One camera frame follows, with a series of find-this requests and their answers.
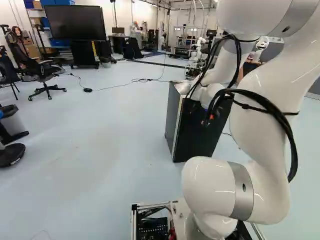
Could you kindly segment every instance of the black office chair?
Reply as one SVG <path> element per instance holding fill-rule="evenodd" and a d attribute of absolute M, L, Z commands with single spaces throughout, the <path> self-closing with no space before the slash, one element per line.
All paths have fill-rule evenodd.
<path fill-rule="evenodd" d="M 15 91 L 16 89 L 20 93 L 15 84 L 15 82 L 18 81 L 20 81 L 20 78 L 18 77 L 15 67 L 8 57 L 5 46 L 0 46 L 0 88 L 11 86 L 15 99 L 18 100 Z"/>
<path fill-rule="evenodd" d="M 58 76 L 65 72 L 63 68 L 58 66 L 52 66 L 52 60 L 45 60 L 41 62 L 37 62 L 36 60 L 29 58 L 18 45 L 18 40 L 15 34 L 12 31 L 6 33 L 5 38 L 8 42 L 8 45 L 11 49 L 13 57 L 18 65 L 25 65 L 25 69 L 23 70 L 25 74 L 36 77 L 36 81 L 43 83 L 43 87 L 36 88 L 34 90 L 34 94 L 28 97 L 29 101 L 33 100 L 34 96 L 37 96 L 43 92 L 46 92 L 48 95 L 48 99 L 51 100 L 52 97 L 50 95 L 49 90 L 62 90 L 64 92 L 67 91 L 66 88 L 59 88 L 58 85 L 47 86 L 46 82 L 52 79 L 53 77 Z"/>

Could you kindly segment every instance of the chair armrest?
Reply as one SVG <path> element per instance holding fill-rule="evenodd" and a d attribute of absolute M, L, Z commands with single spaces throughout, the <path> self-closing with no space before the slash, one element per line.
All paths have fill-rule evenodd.
<path fill-rule="evenodd" d="M 53 62 L 53 60 L 45 60 L 45 61 L 38 62 L 38 64 L 42 65 L 42 64 L 52 63 L 52 62 Z"/>

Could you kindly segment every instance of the black monitor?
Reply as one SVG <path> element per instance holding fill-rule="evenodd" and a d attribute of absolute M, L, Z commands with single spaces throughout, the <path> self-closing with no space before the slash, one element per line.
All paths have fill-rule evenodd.
<path fill-rule="evenodd" d="M 124 27 L 113 27 L 112 33 L 113 34 L 125 34 L 125 28 Z"/>
<path fill-rule="evenodd" d="M 216 30 L 212 30 L 212 29 L 208 29 L 207 31 L 206 31 L 206 36 L 207 37 L 215 37 L 217 35 L 217 31 Z"/>
<path fill-rule="evenodd" d="M 46 5 L 44 10 L 54 39 L 106 40 L 100 6 Z"/>

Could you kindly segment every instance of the blue bin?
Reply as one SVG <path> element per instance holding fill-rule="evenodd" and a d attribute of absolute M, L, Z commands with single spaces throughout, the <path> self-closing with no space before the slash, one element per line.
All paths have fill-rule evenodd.
<path fill-rule="evenodd" d="M 73 1 L 73 0 L 55 0 L 55 4 L 57 4 L 57 5 L 75 5 L 75 1 Z"/>
<path fill-rule="evenodd" d="M 41 18 L 41 22 L 42 22 L 42 25 L 43 25 L 44 28 L 50 28 L 48 18 L 42 17 Z"/>
<path fill-rule="evenodd" d="M 34 9 L 34 4 L 32 2 L 24 2 L 26 9 Z"/>
<path fill-rule="evenodd" d="M 41 5 L 45 6 L 45 5 L 56 5 L 56 1 L 55 0 L 40 0 Z"/>
<path fill-rule="evenodd" d="M 53 39 L 53 38 L 50 38 L 49 40 L 52 47 L 69 47 L 70 46 L 69 40 L 60 40 L 60 39 Z"/>

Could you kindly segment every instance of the power cable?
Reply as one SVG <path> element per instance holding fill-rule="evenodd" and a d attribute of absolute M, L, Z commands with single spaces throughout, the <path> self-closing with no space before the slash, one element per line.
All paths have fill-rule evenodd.
<path fill-rule="evenodd" d="M 240 64 L 241 64 L 241 56 L 242 56 L 242 50 L 241 50 L 241 44 L 240 44 L 240 40 L 237 39 L 237 37 L 233 34 L 228 34 L 226 36 L 224 36 L 223 38 L 219 39 L 211 48 L 210 53 L 208 54 L 208 57 L 206 59 L 206 65 L 204 67 L 204 70 L 201 74 L 201 76 L 199 77 L 198 81 L 191 87 L 191 89 L 189 90 L 189 92 L 186 94 L 186 98 L 189 96 L 189 98 L 191 99 L 192 95 L 194 94 L 195 90 L 197 89 L 197 87 L 199 85 L 201 85 L 201 81 L 203 80 L 203 78 L 205 77 L 213 59 L 214 56 L 218 50 L 218 47 L 220 45 L 221 42 L 225 41 L 225 40 L 233 40 L 235 43 L 235 47 L 236 47 L 236 58 L 237 58 L 237 64 L 236 64 L 236 70 L 235 73 L 233 75 L 233 78 L 230 82 L 230 84 L 228 85 L 228 88 L 232 87 L 238 79 L 238 75 L 239 75 L 239 71 L 240 71 Z"/>
<path fill-rule="evenodd" d="M 164 76 L 164 73 L 165 73 L 165 68 L 166 68 L 166 56 L 167 54 L 165 53 L 164 55 L 164 63 L 163 63 L 163 69 L 162 69 L 162 73 L 161 73 L 161 76 L 156 78 L 156 79 L 152 79 L 152 78 L 134 78 L 134 79 L 131 79 L 130 82 L 128 83 L 125 83 L 125 84 L 121 84 L 121 85 L 115 85 L 115 86 L 108 86 L 108 87 L 103 87 L 103 88 L 100 88 L 100 89 L 93 89 L 93 91 L 102 91 L 102 90 L 107 90 L 107 89 L 113 89 L 113 88 L 118 88 L 118 87 L 124 87 L 124 86 L 128 86 L 130 84 L 133 84 L 133 83 L 147 83 L 147 82 L 161 82 L 161 83 L 170 83 L 171 81 L 163 81 L 163 80 L 160 80 L 162 79 L 162 77 Z M 86 89 L 87 87 L 83 86 L 81 84 L 81 81 L 82 81 L 82 78 L 77 76 L 77 75 L 74 75 L 73 73 L 62 73 L 62 75 L 70 75 L 70 76 L 73 76 L 75 78 L 78 78 L 79 79 L 79 86 L 83 89 Z"/>
<path fill-rule="evenodd" d="M 293 131 L 291 129 L 290 123 L 288 122 L 286 116 L 270 100 L 268 100 L 267 98 L 265 98 L 262 95 L 259 95 L 258 93 L 255 93 L 255 92 L 252 92 L 249 90 L 244 90 L 244 89 L 225 88 L 225 89 L 219 90 L 215 94 L 215 96 L 212 98 L 212 100 L 209 104 L 208 111 L 206 113 L 203 124 L 205 126 L 208 126 L 210 123 L 210 120 L 211 120 L 211 115 L 216 115 L 216 114 L 218 115 L 219 114 L 218 113 L 219 106 L 223 102 L 223 100 L 226 99 L 226 95 L 229 95 L 229 96 L 227 96 L 227 98 L 230 98 L 230 96 L 234 98 L 235 94 L 243 95 L 251 100 L 256 101 L 258 104 L 260 104 L 266 110 L 266 112 L 262 112 L 262 113 L 272 115 L 273 118 L 279 123 L 279 125 L 281 126 L 281 128 L 283 129 L 285 134 L 287 135 L 287 138 L 289 140 L 290 147 L 291 147 L 291 166 L 290 166 L 289 174 L 287 176 L 288 182 L 290 183 L 294 179 L 294 177 L 296 176 L 297 171 L 298 171 L 297 146 L 295 143 Z"/>

